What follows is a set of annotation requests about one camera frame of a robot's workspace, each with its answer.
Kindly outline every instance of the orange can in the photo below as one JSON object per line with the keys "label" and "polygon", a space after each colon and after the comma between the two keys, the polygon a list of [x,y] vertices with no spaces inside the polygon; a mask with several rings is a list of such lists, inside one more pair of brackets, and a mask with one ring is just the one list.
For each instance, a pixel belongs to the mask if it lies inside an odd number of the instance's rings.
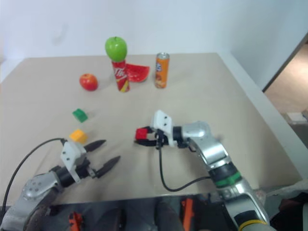
{"label": "orange can", "polygon": [[165,52],[158,53],[156,56],[155,86],[157,88],[167,86],[169,60],[170,55]]}

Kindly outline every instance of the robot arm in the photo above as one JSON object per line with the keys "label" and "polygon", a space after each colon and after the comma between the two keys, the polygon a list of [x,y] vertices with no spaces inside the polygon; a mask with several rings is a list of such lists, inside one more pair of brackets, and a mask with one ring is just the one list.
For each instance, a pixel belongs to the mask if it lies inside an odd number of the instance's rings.
{"label": "robot arm", "polygon": [[88,176],[100,178],[111,170],[120,156],[109,160],[98,171],[90,168],[90,161],[85,157],[87,152],[97,149],[104,142],[95,141],[85,147],[77,142],[65,142],[61,152],[65,166],[56,166],[48,173],[27,181],[16,203],[5,213],[1,231],[38,231],[41,218],[64,188],[80,183]]}
{"label": "robot arm", "polygon": [[[167,114],[157,111],[152,119],[151,129],[156,132],[157,143],[160,146],[169,144],[177,145],[179,148],[195,149],[215,183],[233,223],[239,230],[266,230],[259,228],[262,225],[268,230],[274,230],[267,225],[269,218],[261,202],[247,180],[232,163],[226,149],[213,137],[207,123],[198,121],[174,127],[172,119]],[[137,139],[136,143],[145,145],[147,140]]]}

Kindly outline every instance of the watermelon slice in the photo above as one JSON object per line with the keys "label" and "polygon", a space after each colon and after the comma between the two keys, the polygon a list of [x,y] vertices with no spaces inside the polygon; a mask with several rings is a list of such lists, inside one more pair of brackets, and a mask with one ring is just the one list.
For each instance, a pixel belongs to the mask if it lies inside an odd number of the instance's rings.
{"label": "watermelon slice", "polygon": [[126,70],[130,82],[143,82],[148,77],[150,67],[126,64]]}

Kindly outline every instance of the beige tabletop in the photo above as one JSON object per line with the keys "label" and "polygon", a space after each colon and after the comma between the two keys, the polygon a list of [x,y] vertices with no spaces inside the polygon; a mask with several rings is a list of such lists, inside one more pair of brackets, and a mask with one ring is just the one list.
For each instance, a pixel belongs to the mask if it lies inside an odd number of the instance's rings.
{"label": "beige tabletop", "polygon": [[[160,181],[154,148],[133,143],[136,128],[150,124],[158,109],[175,125],[206,121],[233,162],[253,188],[291,184],[300,176],[258,111],[246,97],[223,61],[215,53],[172,54],[167,88],[154,86],[155,55],[133,55],[128,63],[149,65],[143,83],[131,83],[118,92],[110,60],[105,56],[30,58],[21,62],[1,85],[0,201],[14,169],[39,143],[68,138],[77,128],[88,142],[107,143],[88,155],[99,168],[110,158],[120,162],[101,179],[84,179],[58,198],[57,203],[153,197],[170,194]],[[99,88],[87,92],[79,76],[92,73]],[[72,115],[77,108],[89,119],[80,124]],[[8,204],[20,195],[25,182],[60,161],[59,142],[37,150],[22,166],[11,188]],[[170,187],[207,175],[203,162],[188,150],[163,148],[163,166]],[[214,190],[210,180],[173,194]]]}

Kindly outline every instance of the toy fruit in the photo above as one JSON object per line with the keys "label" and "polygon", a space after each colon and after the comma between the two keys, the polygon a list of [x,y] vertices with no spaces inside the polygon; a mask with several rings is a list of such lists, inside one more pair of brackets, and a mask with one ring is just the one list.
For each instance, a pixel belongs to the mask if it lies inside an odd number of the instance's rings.
{"label": "toy fruit", "polygon": [[111,37],[107,39],[105,50],[113,62],[124,61],[127,55],[126,42],[120,37]]}
{"label": "toy fruit", "polygon": [[127,75],[130,82],[143,82],[148,77],[150,67],[126,64]]}
{"label": "toy fruit", "polygon": [[97,79],[92,74],[83,74],[80,76],[79,83],[85,90],[89,91],[96,90],[98,87]]}

